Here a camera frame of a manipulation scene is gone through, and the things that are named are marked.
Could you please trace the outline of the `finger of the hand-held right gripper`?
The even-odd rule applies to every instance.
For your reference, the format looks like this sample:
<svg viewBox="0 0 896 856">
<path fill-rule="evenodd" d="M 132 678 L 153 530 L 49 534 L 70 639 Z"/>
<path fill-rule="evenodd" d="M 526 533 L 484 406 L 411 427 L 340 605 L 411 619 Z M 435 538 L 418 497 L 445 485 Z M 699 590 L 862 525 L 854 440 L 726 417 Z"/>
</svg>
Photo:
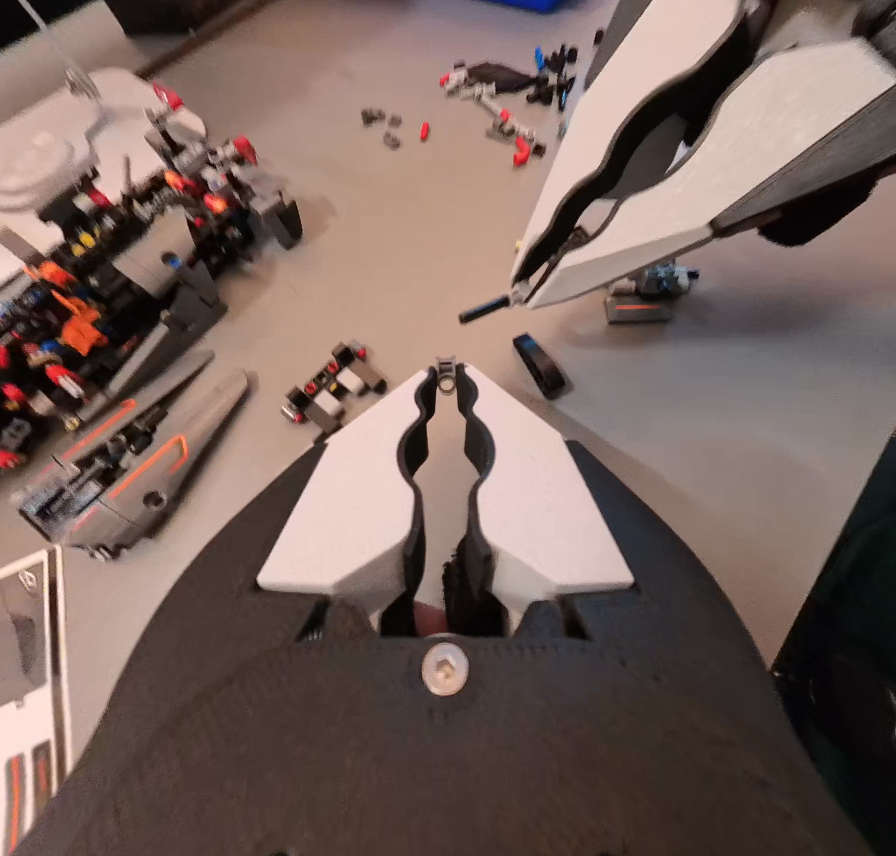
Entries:
<svg viewBox="0 0 896 856">
<path fill-rule="evenodd" d="M 867 179 L 893 158 L 894 66 L 866 39 L 770 56 L 724 96 L 689 155 L 619 203 L 525 305 L 573 300 Z"/>
<path fill-rule="evenodd" d="M 613 190 L 643 139 L 742 19 L 743 0 L 619 0 L 521 239 L 511 291 L 522 292 L 581 214 Z"/>
</svg>

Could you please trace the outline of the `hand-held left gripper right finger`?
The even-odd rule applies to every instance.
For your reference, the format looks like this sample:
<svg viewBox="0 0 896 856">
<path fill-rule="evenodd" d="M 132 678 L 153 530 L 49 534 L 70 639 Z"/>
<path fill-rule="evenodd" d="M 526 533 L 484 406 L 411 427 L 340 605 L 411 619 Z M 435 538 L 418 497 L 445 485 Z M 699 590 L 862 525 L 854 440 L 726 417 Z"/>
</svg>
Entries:
<svg viewBox="0 0 896 856">
<path fill-rule="evenodd" d="M 464 558 L 475 598 L 515 630 L 532 604 L 632 589 L 633 572 L 568 441 L 472 365 L 457 369 L 469 493 Z"/>
</svg>

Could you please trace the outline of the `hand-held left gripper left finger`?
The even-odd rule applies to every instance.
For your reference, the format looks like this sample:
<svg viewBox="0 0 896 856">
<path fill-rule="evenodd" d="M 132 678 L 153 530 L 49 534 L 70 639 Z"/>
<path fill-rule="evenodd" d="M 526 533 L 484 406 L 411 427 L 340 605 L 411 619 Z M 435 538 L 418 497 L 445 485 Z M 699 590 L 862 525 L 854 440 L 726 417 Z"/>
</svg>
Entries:
<svg viewBox="0 0 896 856">
<path fill-rule="evenodd" d="M 326 441 L 261 589 L 346 602 L 386 635 L 438 635 L 439 610 L 417 601 L 427 537 L 416 481 L 436 389 L 434 369 L 420 370 Z"/>
</svg>

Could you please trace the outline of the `black lego axle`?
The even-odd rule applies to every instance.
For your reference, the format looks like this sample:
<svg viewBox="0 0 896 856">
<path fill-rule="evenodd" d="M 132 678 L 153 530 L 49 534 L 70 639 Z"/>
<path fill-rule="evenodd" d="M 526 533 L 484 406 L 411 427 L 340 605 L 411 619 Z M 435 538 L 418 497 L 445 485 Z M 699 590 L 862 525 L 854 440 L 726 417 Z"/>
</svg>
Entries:
<svg viewBox="0 0 896 856">
<path fill-rule="evenodd" d="M 471 324 L 476 320 L 512 307 L 513 300 L 507 293 L 500 295 L 492 300 L 483 302 L 475 307 L 464 310 L 458 315 L 458 322 L 461 325 Z"/>
</svg>

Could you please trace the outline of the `scattered small black lego pieces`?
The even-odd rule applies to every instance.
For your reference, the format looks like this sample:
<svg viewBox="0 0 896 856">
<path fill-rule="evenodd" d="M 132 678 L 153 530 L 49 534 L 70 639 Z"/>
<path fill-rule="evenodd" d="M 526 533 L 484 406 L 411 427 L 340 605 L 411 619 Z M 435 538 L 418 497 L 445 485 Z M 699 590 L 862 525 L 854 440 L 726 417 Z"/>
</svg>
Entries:
<svg viewBox="0 0 896 856">
<path fill-rule="evenodd" d="M 539 73 L 549 74 L 552 79 L 555 90 L 554 99 L 550 105 L 555 105 L 559 113 L 566 111 L 566 106 L 577 79 L 577 65 L 579 57 L 579 47 L 576 44 L 560 44 L 559 48 L 551 53 L 546 53 L 542 48 L 546 66 L 542 71 L 536 69 L 536 75 Z"/>
</svg>

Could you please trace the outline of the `black lego fin panel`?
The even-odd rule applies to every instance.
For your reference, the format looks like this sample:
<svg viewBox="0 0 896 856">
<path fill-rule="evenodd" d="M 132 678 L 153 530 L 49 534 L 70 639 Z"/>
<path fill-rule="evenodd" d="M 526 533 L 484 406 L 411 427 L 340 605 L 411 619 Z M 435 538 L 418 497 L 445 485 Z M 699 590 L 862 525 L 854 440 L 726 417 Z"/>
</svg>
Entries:
<svg viewBox="0 0 896 856">
<path fill-rule="evenodd" d="M 466 67 L 471 86 L 495 87 L 496 94 L 516 93 L 529 86 L 530 76 L 501 63 L 483 62 Z"/>
<path fill-rule="evenodd" d="M 510 69 L 502 75 L 501 81 L 496 83 L 496 89 L 501 94 L 525 92 L 525 99 L 529 104 L 550 105 L 554 99 L 555 86 L 549 74 L 539 73 L 532 76 Z"/>
</svg>

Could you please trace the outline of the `black curved lego beam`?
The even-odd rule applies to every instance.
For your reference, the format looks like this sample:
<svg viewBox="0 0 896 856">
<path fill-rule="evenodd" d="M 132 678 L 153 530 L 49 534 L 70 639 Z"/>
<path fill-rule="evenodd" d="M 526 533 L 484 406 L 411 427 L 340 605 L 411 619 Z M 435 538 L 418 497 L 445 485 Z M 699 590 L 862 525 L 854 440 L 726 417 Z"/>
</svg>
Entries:
<svg viewBox="0 0 896 856">
<path fill-rule="evenodd" d="M 555 401 L 568 389 L 564 372 L 538 341 L 528 333 L 517 335 L 512 345 L 543 397 Z"/>
</svg>

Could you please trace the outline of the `long grey lego axle assembly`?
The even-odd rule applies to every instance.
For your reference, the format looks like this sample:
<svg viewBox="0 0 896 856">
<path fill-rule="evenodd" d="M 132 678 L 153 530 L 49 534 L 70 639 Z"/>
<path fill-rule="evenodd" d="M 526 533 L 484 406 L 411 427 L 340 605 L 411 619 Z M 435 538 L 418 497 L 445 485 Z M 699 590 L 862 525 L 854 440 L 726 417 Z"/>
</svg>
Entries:
<svg viewBox="0 0 896 856">
<path fill-rule="evenodd" d="M 500 104 L 494 86 L 471 86 L 467 82 L 466 66 L 456 66 L 442 75 L 439 87 L 447 97 L 472 101 L 483 108 L 491 119 L 491 128 L 487 130 L 487 136 L 491 139 L 512 143 L 514 146 L 515 139 L 523 136 L 532 144 L 531 159 L 533 156 L 541 158 L 546 154 L 546 146 L 536 131 Z"/>
</svg>

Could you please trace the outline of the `grey pointed lego panel assembly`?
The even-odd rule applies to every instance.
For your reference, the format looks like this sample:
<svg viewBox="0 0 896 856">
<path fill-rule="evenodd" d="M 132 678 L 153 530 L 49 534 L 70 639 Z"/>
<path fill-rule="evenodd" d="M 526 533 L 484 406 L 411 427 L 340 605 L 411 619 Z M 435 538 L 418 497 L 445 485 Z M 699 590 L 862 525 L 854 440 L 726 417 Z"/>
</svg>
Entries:
<svg viewBox="0 0 896 856">
<path fill-rule="evenodd" d="M 53 454 L 14 494 L 18 515 L 48 543 L 99 561 L 152 537 L 250 393 L 250 373 L 237 369 L 184 402 L 214 357 L 183 355 Z"/>
</svg>

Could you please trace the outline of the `small grey lego block assembly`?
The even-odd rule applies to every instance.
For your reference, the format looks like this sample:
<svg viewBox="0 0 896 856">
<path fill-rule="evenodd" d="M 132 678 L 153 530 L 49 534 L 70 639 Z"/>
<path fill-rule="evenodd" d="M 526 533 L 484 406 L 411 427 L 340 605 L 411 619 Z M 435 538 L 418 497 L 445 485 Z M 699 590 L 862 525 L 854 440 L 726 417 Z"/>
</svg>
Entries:
<svg viewBox="0 0 896 856">
<path fill-rule="evenodd" d="M 605 298 L 608 323 L 665 323 L 699 279 L 699 268 L 668 260 L 616 280 Z"/>
</svg>

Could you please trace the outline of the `lego sticker sheet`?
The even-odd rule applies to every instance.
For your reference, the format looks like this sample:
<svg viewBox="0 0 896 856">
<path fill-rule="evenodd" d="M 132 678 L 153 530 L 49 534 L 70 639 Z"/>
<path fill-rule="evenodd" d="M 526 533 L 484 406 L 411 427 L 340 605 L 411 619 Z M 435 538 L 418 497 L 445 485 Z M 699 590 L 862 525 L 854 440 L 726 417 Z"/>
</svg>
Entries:
<svg viewBox="0 0 896 856">
<path fill-rule="evenodd" d="M 1 838 L 9 854 L 73 764 L 63 551 L 1 574 Z"/>
</svg>

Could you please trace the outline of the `large lego car model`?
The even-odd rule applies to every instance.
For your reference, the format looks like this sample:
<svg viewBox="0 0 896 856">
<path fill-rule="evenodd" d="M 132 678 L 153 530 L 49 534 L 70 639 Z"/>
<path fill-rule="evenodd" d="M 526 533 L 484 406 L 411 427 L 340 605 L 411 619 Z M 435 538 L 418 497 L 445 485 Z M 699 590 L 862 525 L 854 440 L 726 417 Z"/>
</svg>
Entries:
<svg viewBox="0 0 896 856">
<path fill-rule="evenodd" d="M 76 430 L 161 375 L 227 313 L 217 278 L 303 236 L 297 202 L 245 136 L 153 123 L 161 167 L 117 197 L 92 171 L 39 211 L 61 242 L 2 276 L 2 470 L 52 423 Z"/>
</svg>

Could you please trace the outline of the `white metal stand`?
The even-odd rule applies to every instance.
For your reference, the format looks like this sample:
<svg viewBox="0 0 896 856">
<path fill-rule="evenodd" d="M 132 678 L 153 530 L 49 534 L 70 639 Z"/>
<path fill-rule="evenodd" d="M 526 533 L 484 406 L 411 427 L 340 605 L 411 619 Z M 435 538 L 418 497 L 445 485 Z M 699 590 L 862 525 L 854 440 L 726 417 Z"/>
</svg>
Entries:
<svg viewBox="0 0 896 856">
<path fill-rule="evenodd" d="M 183 105 L 167 101 L 173 93 L 119 67 L 86 71 L 71 56 L 28 0 L 17 3 L 37 23 L 61 61 L 65 84 L 49 97 L 2 123 L 2 263 L 35 263 L 59 244 L 54 223 L 39 211 L 98 172 L 106 195 L 125 190 L 130 172 L 153 174 L 161 160 L 145 135 L 153 123 L 167 123 L 174 135 L 204 137 L 203 120 Z"/>
</svg>

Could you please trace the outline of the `black lego frame red pins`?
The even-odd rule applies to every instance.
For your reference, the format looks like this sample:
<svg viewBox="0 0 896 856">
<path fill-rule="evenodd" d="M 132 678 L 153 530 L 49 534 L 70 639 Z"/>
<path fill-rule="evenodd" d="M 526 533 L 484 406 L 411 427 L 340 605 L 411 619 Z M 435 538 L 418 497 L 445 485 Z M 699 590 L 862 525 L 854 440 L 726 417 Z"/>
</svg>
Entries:
<svg viewBox="0 0 896 856">
<path fill-rule="evenodd" d="M 306 428 L 314 443 L 323 442 L 342 429 L 349 397 L 381 396 L 387 389 L 367 346 L 356 340 L 340 342 L 314 375 L 286 392 L 280 413 L 291 425 Z"/>
</svg>

